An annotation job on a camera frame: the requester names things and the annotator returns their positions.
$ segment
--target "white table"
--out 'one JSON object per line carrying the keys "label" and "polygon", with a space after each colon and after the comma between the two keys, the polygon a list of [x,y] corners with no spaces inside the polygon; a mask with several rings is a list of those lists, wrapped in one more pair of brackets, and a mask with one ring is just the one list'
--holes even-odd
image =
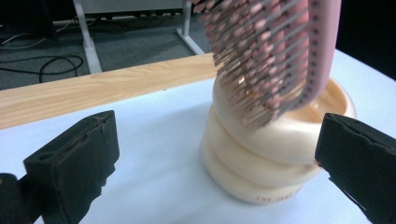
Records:
{"label": "white table", "polygon": [[[396,83],[336,51],[332,77],[358,119],[396,137]],[[22,160],[91,114],[115,110],[120,159],[81,223],[368,223],[322,171],[293,198],[252,205],[212,181],[200,152],[213,79],[0,131],[0,173],[24,174]]]}

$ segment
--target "wooden plank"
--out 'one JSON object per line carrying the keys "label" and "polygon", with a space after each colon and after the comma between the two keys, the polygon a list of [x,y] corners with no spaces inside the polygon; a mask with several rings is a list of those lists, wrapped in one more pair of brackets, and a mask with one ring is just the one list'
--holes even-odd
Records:
{"label": "wooden plank", "polygon": [[0,129],[212,78],[212,54],[0,91]]}

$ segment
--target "gray floor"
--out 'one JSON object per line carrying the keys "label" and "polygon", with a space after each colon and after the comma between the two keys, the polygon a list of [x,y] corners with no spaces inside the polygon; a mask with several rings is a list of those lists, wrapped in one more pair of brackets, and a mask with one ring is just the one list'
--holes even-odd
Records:
{"label": "gray floor", "polygon": [[[181,15],[167,15],[165,17],[124,18],[113,21],[97,21],[90,25],[92,39],[103,71],[110,71],[139,64],[155,63],[164,60],[177,59],[194,55],[185,43],[178,37],[176,28],[181,28]],[[14,34],[0,33],[5,36]],[[204,52],[210,52],[210,46],[205,36],[203,26],[197,16],[191,18],[190,35]],[[45,40],[27,49],[19,48],[36,43],[40,39],[32,37],[16,38],[0,45],[0,67],[25,71],[39,72],[40,68],[50,59],[39,59],[25,62],[1,63],[40,56],[76,55],[84,60],[84,64],[77,70],[78,76],[89,74],[82,47],[82,35],[76,23],[71,23],[59,33],[60,40]],[[74,64],[78,60],[70,58]],[[67,60],[51,63],[44,70],[45,73],[55,73],[73,69]],[[62,75],[44,75],[43,82],[74,77],[75,72]],[[0,90],[17,88],[39,83],[38,75],[14,73],[0,70]]]}

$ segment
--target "pink hairbrush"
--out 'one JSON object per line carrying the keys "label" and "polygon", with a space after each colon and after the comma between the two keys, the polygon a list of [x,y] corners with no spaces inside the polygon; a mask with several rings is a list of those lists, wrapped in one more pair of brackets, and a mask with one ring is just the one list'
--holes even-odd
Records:
{"label": "pink hairbrush", "polygon": [[341,0],[191,0],[220,86],[247,126],[262,127],[325,88]]}

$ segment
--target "cream plastic container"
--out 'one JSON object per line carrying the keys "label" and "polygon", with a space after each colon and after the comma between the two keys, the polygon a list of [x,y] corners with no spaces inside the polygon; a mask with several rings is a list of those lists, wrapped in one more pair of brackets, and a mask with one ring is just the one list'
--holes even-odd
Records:
{"label": "cream plastic container", "polygon": [[309,105],[285,113],[261,129],[250,129],[215,81],[202,150],[213,179],[233,196],[250,203],[290,198],[320,168],[315,150],[325,113],[356,118],[347,93],[330,79]]}

